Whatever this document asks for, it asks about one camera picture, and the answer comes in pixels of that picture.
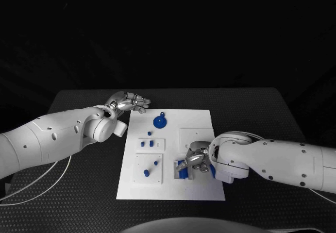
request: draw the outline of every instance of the blue object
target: blue object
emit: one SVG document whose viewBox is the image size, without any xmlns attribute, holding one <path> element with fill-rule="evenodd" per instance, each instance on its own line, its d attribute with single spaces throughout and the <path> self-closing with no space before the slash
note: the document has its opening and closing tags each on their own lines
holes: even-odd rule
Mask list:
<svg viewBox="0 0 336 233">
<path fill-rule="evenodd" d="M 144 170 L 144 176 L 148 177 L 148 170 Z"/>
<path fill-rule="evenodd" d="M 153 125 L 157 129 L 161 129 L 167 124 L 167 120 L 164 118 L 164 113 L 161 113 L 153 120 Z"/>
<path fill-rule="evenodd" d="M 185 168 L 185 169 L 182 169 L 182 170 L 179 171 L 179 178 L 180 178 L 180 179 L 185 179 L 185 178 L 187 178 L 187 177 L 189 177 L 187 168 Z"/>
<path fill-rule="evenodd" d="M 215 169 L 215 167 L 213 167 L 212 164 L 210 164 L 210 169 L 212 169 L 212 176 L 213 176 L 213 178 L 215 178 L 215 176 L 216 176 L 216 169 Z"/>
</svg>

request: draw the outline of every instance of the white panel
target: white panel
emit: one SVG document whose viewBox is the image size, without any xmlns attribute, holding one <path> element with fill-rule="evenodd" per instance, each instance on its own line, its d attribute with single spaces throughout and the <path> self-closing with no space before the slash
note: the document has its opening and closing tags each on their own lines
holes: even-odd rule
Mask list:
<svg viewBox="0 0 336 233">
<path fill-rule="evenodd" d="M 163 155 L 137 154 L 133 164 L 133 184 L 161 184 L 163 181 Z"/>
<path fill-rule="evenodd" d="M 157 129 L 153 125 L 154 117 L 164 112 L 167 125 Z M 212 173 L 202 173 L 192 170 L 192 180 L 174 179 L 174 161 L 185 159 L 186 154 L 180 153 L 179 135 L 180 129 L 212 129 L 212 119 L 209 110 L 174 110 L 174 109 L 148 109 L 144 114 L 131 111 L 127 140 L 124 148 L 123 166 L 120 172 L 120 185 L 117 199 L 124 200 L 225 200 L 222 182 L 212 177 Z M 134 159 L 138 154 L 156 154 L 154 152 L 138 152 L 138 139 L 150 140 L 151 138 L 164 139 L 161 184 L 134 183 L 133 172 Z M 206 140 L 215 138 L 213 132 Z"/>
<path fill-rule="evenodd" d="M 164 152 L 164 139 L 138 139 L 137 141 L 137 153 L 160 153 Z"/>
<path fill-rule="evenodd" d="M 187 153 L 192 142 L 212 140 L 213 129 L 180 129 L 180 153 Z"/>
</svg>

